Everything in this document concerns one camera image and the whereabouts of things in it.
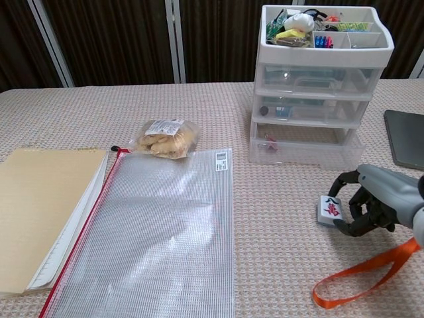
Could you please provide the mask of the right black grey robot hand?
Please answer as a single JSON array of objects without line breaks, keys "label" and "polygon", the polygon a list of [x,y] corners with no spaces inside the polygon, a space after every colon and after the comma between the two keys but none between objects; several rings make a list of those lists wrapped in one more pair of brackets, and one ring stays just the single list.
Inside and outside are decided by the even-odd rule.
[{"label": "right black grey robot hand", "polygon": [[353,222],[333,221],[340,232],[361,237],[378,227],[394,232],[396,225],[403,225],[413,231],[413,237],[423,246],[423,178],[361,164],[351,172],[341,173],[329,196],[336,197],[347,184],[360,187],[348,203]]}]

